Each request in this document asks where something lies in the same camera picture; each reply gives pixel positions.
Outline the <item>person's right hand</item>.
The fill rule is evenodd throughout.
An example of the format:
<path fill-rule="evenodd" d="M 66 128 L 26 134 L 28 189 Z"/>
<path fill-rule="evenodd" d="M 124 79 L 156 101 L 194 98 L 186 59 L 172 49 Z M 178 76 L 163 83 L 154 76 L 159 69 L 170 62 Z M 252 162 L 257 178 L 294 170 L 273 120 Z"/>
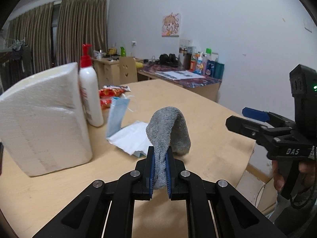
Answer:
<path fill-rule="evenodd" d="M 282 188 L 285 184 L 285 179 L 281 175 L 278 167 L 277 161 L 272 161 L 272 170 L 273 170 L 273 185 L 278 192 L 282 191 Z M 300 162 L 299 163 L 299 172 L 303 174 L 304 178 L 302 181 L 302 187 L 304 188 L 301 192 L 308 191 L 314 184 L 315 180 L 315 163 L 313 162 Z"/>

